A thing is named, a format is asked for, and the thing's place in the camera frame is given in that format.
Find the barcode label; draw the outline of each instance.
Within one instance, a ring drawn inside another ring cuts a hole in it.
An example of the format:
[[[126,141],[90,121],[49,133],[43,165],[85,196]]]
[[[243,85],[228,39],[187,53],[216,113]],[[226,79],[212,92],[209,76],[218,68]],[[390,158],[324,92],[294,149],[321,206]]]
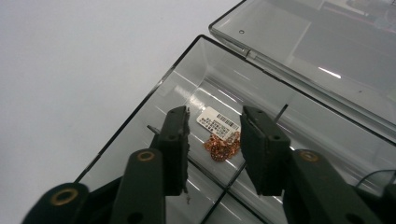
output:
[[[207,107],[198,117],[197,122],[222,140],[226,140],[232,133],[239,130],[239,126],[235,122],[212,107]]]

